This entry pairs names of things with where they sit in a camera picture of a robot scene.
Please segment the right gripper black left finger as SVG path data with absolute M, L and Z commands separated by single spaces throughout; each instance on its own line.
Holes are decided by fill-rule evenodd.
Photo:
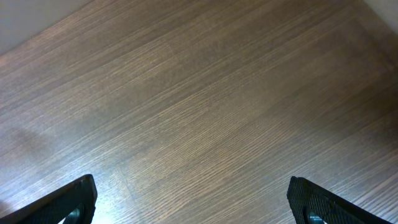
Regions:
M 86 174 L 25 207 L 1 218 L 1 223 L 90 224 L 98 193 L 95 180 Z

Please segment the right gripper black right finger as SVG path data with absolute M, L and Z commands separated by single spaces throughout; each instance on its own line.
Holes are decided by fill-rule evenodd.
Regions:
M 303 177 L 290 178 L 287 200 L 299 224 L 391 224 Z

